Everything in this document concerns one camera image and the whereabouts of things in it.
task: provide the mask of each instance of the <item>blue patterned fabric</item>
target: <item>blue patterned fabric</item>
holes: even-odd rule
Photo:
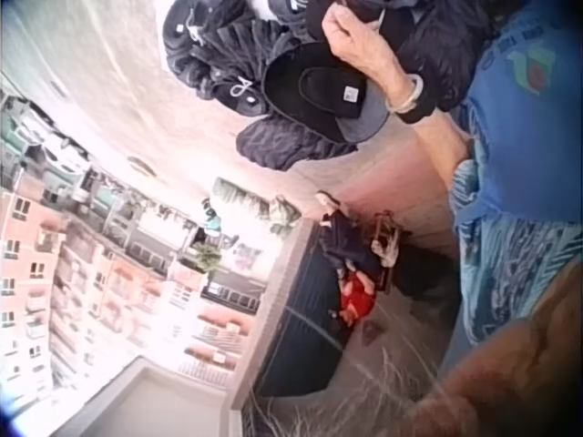
[[[547,6],[531,2],[485,51],[458,118],[474,140],[450,191],[474,345],[528,317],[583,251],[580,34]]]
[[[486,150],[476,128],[475,156],[459,165],[450,191],[454,213],[471,208],[480,189]],[[552,279],[572,259],[581,260],[583,251],[580,223],[491,213],[458,224],[456,231],[464,323],[473,344],[510,320],[527,317]]]

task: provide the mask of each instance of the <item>tree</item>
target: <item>tree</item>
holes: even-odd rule
[[[205,243],[196,243],[192,248],[196,250],[194,263],[205,273],[216,269],[219,265],[221,258],[219,249]]]

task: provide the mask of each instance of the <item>bracelet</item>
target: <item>bracelet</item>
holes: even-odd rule
[[[413,80],[415,88],[413,89],[413,93],[398,107],[392,107],[389,102],[386,103],[386,108],[389,112],[393,112],[395,114],[404,114],[409,112],[412,109],[412,106],[415,104],[421,93],[424,90],[424,83],[423,79],[419,75],[407,75],[411,80]]]
[[[397,114],[397,116],[401,118],[401,121],[405,124],[414,125],[423,118],[431,116],[436,107],[437,102],[431,92],[431,87],[427,86],[415,102],[415,106],[403,114]]]

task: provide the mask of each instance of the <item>pink building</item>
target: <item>pink building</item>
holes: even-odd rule
[[[0,201],[0,380],[5,408],[17,411],[53,387],[49,301],[66,223],[41,205],[42,182],[21,172],[11,185]]]
[[[225,389],[253,316],[203,299],[207,275],[176,259],[162,275],[80,218],[67,216],[50,323],[61,384],[94,391],[145,355]]]

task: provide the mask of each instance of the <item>white wall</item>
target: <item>white wall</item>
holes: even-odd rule
[[[230,434],[225,397],[140,358],[53,435],[220,437]]]
[[[91,425],[84,437],[218,437],[220,400],[205,393],[172,390],[162,381],[141,378],[113,411]]]

